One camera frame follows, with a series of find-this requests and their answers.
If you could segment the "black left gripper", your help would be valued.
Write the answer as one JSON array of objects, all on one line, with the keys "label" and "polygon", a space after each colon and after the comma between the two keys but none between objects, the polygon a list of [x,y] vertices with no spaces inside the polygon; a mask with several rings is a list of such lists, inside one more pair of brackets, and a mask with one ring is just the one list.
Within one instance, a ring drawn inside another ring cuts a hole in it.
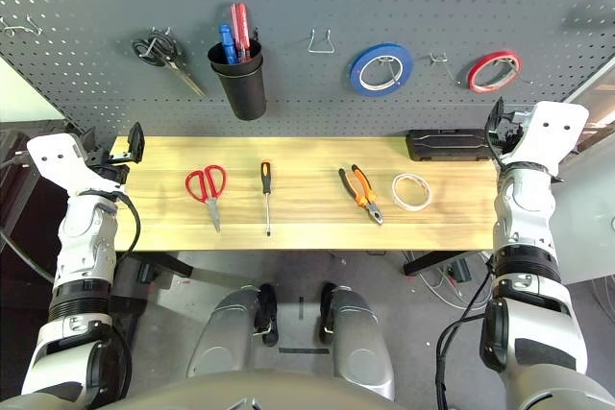
[{"label": "black left gripper", "polygon": [[86,150],[86,166],[105,180],[125,184],[130,167],[128,163],[140,163],[145,148],[145,137],[139,122],[135,122],[128,134],[128,151],[112,155],[110,151],[96,144],[96,133],[90,128],[81,135]]}]

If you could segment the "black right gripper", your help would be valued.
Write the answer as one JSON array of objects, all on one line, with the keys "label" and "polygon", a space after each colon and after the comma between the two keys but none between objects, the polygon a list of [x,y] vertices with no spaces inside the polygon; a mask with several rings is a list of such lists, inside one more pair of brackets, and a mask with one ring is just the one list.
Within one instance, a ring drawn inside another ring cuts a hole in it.
[{"label": "black right gripper", "polygon": [[510,154],[519,144],[529,116],[528,111],[505,112],[502,97],[491,109],[485,123],[485,141],[490,148],[499,149],[498,163],[502,163],[504,155]]}]

